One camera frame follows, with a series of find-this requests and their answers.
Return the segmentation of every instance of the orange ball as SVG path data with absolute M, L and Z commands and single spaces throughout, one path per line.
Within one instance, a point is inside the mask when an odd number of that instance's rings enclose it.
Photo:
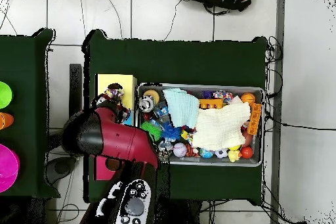
M 248 102 L 249 106 L 251 106 L 252 103 L 255 103 L 255 96 L 252 93 L 244 93 L 240 97 L 242 102 Z
M 242 158 L 251 158 L 253 155 L 252 148 L 250 146 L 245 146 L 240 149 Z

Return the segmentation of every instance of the white cloth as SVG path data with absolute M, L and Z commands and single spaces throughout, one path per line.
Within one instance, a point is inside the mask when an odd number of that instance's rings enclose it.
M 240 127 L 250 117 L 249 103 L 235 103 L 221 109 L 199 109 L 192 146 L 220 150 L 242 145 L 245 137 Z

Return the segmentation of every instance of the dark green tabletop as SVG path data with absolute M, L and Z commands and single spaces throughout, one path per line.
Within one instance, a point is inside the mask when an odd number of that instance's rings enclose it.
M 132 74 L 138 83 L 183 83 L 264 87 L 264 39 L 237 41 L 146 41 L 108 39 L 100 30 L 87 41 L 90 100 L 96 74 Z M 100 199 L 105 181 L 93 180 L 89 159 L 89 201 Z M 170 165 L 171 198 L 250 199 L 261 203 L 262 165 L 255 168 Z M 167 189 L 168 166 L 157 173 L 158 187 Z
M 15 151 L 20 169 L 14 185 L 0 196 L 59 196 L 45 182 L 47 151 L 46 50 L 53 40 L 49 29 L 31 37 L 0 35 L 0 81 L 14 94 L 0 112 L 14 116 L 14 123 L 0 130 L 0 143 Z

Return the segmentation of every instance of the metal tray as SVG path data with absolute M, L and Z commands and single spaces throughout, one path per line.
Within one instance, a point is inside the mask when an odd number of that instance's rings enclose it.
M 160 100 L 164 101 L 162 90 L 168 88 L 180 88 L 191 95 L 201 99 L 202 91 L 218 91 L 225 90 L 226 92 L 231 92 L 233 96 L 241 96 L 243 93 L 252 93 L 255 95 L 255 102 L 262 104 L 261 118 L 259 120 L 258 133 L 254 135 L 251 148 L 253 149 L 253 156 L 249 159 L 240 158 L 236 162 L 230 162 L 228 158 L 217 158 L 213 156 L 212 158 L 177 158 L 174 154 L 169 157 L 171 164 L 178 165 L 198 165 L 198 166 L 240 166 L 240 167 L 256 167 L 261 162 L 263 162 L 263 153 L 264 153 L 264 101 L 265 101 L 265 92 L 263 89 L 258 87 L 236 87 L 236 86 L 212 86 L 212 85 L 184 85 L 184 84 L 160 84 L 154 85 L 153 83 L 141 83 L 137 87 L 136 93 L 137 98 L 140 98 L 143 93 L 149 89 L 156 90 L 160 95 Z M 137 108 L 138 104 L 135 104 L 135 125 L 139 126 L 143 121 L 141 116 L 141 111 Z

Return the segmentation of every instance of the pink bowl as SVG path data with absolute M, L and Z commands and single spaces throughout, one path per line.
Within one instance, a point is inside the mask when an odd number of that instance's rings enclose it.
M 20 160 L 16 153 L 0 144 L 0 192 L 9 189 L 18 176 Z

